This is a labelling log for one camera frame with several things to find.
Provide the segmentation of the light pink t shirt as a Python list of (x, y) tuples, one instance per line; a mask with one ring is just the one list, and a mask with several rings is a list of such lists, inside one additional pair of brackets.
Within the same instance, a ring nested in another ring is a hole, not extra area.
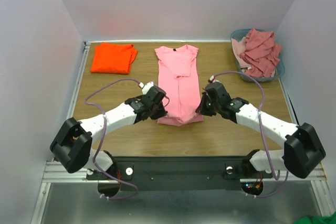
[(196, 113), (201, 102), (197, 74), (198, 48), (184, 45), (180, 48), (161, 46), (155, 49), (158, 58), (158, 85), (166, 92), (163, 100), (167, 115), (159, 124), (182, 126), (203, 121)]

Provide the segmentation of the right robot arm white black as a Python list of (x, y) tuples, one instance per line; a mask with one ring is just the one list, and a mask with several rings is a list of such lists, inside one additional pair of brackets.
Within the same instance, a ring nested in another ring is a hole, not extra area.
[(259, 172), (287, 170), (298, 178), (306, 178), (325, 158), (326, 152), (315, 128), (304, 123), (296, 125), (260, 111), (242, 98), (231, 98), (224, 85), (210, 81), (202, 93), (197, 113), (219, 114), (222, 118), (249, 127), (270, 138), (281, 148), (275, 151), (256, 150), (245, 157), (241, 170), (253, 177)]

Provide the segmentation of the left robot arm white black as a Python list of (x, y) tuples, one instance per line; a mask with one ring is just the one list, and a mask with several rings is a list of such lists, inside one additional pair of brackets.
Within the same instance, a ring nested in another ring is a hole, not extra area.
[(142, 95), (128, 98), (116, 108), (92, 118), (64, 121), (50, 145), (50, 151), (68, 173), (82, 168), (95, 169), (106, 179), (113, 178), (117, 166), (112, 157), (100, 149), (94, 150), (95, 141), (103, 142), (107, 134), (146, 119), (156, 120), (167, 114), (163, 100), (166, 92), (149, 82), (140, 86)]

